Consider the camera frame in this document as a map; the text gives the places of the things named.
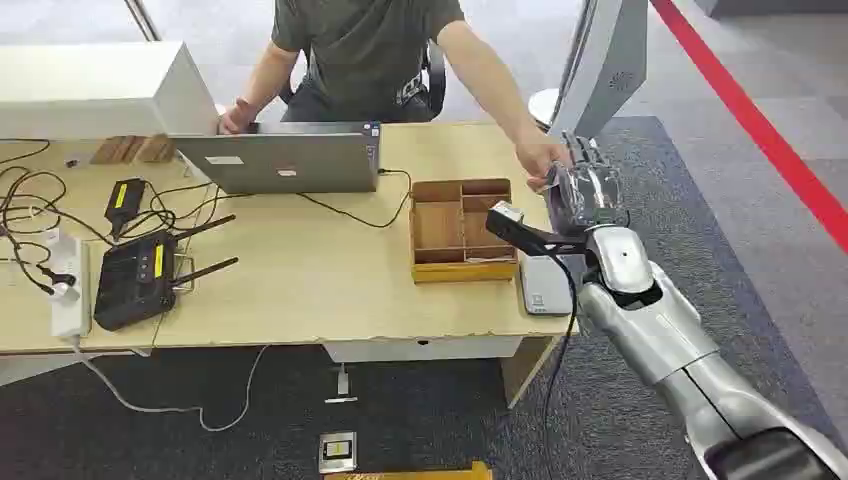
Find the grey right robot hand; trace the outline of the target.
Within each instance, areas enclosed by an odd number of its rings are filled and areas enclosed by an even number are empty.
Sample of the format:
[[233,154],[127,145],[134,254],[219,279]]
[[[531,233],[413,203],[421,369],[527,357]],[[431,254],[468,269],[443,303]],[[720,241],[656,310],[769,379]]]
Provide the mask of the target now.
[[620,169],[584,137],[564,132],[562,141],[572,164],[553,162],[542,190],[554,231],[579,236],[597,226],[627,226]]

